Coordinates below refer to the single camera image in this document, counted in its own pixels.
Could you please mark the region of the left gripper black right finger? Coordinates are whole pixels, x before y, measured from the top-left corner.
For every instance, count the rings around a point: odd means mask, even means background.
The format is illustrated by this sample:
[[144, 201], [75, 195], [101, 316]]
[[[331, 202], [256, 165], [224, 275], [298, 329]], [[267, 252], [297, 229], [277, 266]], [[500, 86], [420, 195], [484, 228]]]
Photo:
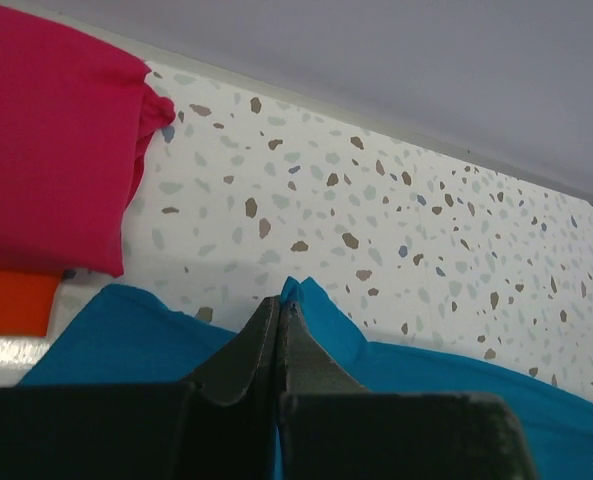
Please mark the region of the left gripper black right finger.
[[522, 427], [479, 392], [375, 393], [313, 338], [300, 305], [277, 336], [285, 479], [535, 479]]

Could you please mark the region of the blue t shirt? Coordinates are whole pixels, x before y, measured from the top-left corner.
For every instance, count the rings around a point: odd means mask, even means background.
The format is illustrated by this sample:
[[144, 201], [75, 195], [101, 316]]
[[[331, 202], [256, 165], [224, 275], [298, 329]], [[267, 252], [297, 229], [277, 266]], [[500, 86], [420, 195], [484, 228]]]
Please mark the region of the blue t shirt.
[[[366, 339], [313, 279], [288, 279], [309, 332], [359, 383], [379, 393], [482, 391], [518, 416], [544, 479], [593, 479], [593, 403], [475, 359]], [[179, 379], [234, 338], [232, 331], [168, 309], [153, 294], [110, 284], [71, 321], [22, 378], [25, 386]]]

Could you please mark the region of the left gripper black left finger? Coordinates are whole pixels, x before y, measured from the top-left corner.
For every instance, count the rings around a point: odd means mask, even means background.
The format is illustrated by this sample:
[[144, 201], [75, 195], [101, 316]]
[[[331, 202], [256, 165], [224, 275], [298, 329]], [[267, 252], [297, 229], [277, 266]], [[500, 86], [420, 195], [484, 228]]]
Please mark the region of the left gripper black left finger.
[[279, 301], [174, 382], [0, 388], [0, 479], [270, 479]]

